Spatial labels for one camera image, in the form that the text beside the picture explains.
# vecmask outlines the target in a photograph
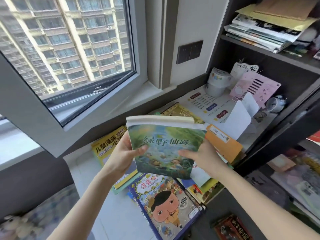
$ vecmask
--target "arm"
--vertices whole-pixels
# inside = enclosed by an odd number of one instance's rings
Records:
[[[132,159],[142,155],[147,146],[132,150],[128,132],[115,147],[101,171],[47,240],[85,240],[111,187],[130,167]]]
[[[257,224],[268,240],[320,239],[320,235],[282,209],[230,169],[218,156],[215,148],[205,140],[198,152],[180,150],[211,177],[219,180]]]

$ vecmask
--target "apartment building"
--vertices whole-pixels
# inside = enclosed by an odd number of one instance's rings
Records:
[[[39,96],[131,69],[122,0],[0,0],[0,8],[0,50]]]

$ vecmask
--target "forearm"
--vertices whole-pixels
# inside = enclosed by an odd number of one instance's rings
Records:
[[[320,239],[314,230],[282,209],[229,168],[218,180],[229,190],[268,240]]]
[[[87,239],[113,184],[113,175],[98,173],[47,240]]]

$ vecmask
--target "white window frame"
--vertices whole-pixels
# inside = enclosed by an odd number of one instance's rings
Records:
[[[127,0],[136,73],[62,127],[43,102],[0,56],[0,113],[31,139],[58,157],[86,132],[105,122],[110,113],[148,79],[145,0]]]

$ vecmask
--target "stuffed animal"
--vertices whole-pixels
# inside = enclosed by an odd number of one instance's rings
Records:
[[[32,222],[29,222],[26,217],[6,216],[4,219],[7,221],[0,227],[6,231],[15,231],[18,238],[25,238],[31,233],[39,235],[42,231],[41,227],[35,226]]]

